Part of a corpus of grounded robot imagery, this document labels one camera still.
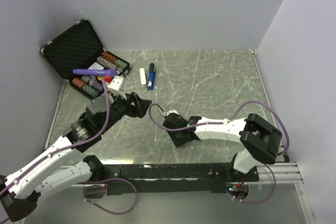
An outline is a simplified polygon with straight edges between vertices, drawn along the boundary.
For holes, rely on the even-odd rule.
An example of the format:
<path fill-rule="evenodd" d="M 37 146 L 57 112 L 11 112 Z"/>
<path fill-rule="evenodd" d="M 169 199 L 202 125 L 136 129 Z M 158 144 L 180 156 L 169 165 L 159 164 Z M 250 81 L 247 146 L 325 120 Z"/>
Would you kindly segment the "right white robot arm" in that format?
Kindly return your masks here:
<path fill-rule="evenodd" d="M 244 149 L 235 154 L 229 175 L 235 181 L 246 177 L 259 164 L 273 165 L 276 162 L 282 133 L 258 114 L 230 121 L 192 116 L 188 120 L 177 113 L 169 113 L 163 122 L 175 147 L 187 142 L 223 140 L 242 144 Z"/>

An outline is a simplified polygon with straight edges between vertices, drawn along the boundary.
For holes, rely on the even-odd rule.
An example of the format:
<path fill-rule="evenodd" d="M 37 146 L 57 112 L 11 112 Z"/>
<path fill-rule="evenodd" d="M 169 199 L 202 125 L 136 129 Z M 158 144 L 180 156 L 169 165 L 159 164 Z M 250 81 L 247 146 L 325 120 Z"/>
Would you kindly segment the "blue stapler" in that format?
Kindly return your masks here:
<path fill-rule="evenodd" d="M 156 76 L 156 68 L 154 63 L 150 63 L 149 65 L 149 74 L 148 74 L 148 81 L 147 81 L 147 89 L 153 90 L 154 83 L 155 83 L 155 76 Z"/>

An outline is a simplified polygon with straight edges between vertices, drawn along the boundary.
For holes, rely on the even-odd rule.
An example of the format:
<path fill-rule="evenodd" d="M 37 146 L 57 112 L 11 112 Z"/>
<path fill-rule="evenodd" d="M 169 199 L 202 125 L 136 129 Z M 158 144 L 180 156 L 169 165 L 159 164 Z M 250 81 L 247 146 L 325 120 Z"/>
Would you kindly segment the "white stapler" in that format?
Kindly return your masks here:
<path fill-rule="evenodd" d="M 140 74 L 141 87 L 146 88 L 146 86 L 147 86 L 147 79 L 146 79 L 146 75 L 145 75 L 145 69 L 144 68 L 140 68 L 139 69 L 139 74 Z"/>

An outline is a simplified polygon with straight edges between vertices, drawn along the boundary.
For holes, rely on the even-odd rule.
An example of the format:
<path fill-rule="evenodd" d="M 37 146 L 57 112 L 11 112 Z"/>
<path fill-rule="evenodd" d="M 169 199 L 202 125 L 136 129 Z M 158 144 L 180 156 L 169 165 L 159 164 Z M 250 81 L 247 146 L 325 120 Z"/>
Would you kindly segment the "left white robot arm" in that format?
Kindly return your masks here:
<path fill-rule="evenodd" d="M 90 181 L 97 183 L 104 176 L 104 165 L 94 156 L 63 171 L 58 178 L 54 173 L 63 163 L 102 139 L 102 134 L 124 116 L 143 118 L 152 104 L 136 93 L 125 98 L 108 96 L 95 98 L 86 107 L 79 120 L 73 122 L 63 135 L 46 151 L 17 172 L 1 176 L 1 204 L 8 220 L 17 222 L 31 214 L 37 203 L 72 184 Z"/>

